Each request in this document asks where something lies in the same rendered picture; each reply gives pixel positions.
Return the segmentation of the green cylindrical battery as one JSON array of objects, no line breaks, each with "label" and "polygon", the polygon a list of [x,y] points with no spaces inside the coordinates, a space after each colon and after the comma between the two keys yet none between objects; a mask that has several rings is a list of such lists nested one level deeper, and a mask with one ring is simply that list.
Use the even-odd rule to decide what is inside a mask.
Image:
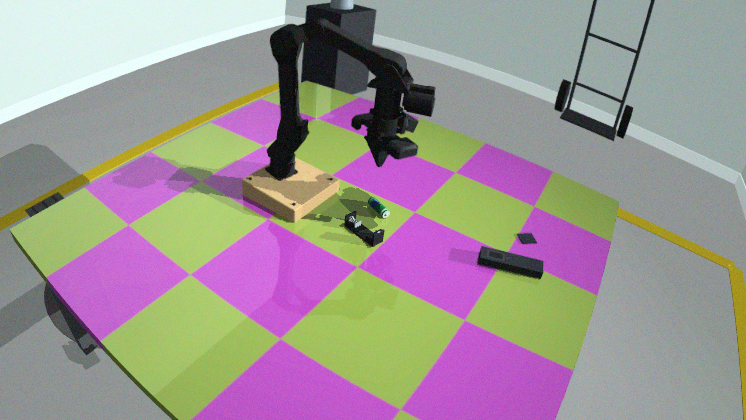
[{"label": "green cylindrical battery", "polygon": [[381,204],[375,197],[371,197],[368,200],[368,204],[383,218],[387,218],[390,215],[390,211]]}]

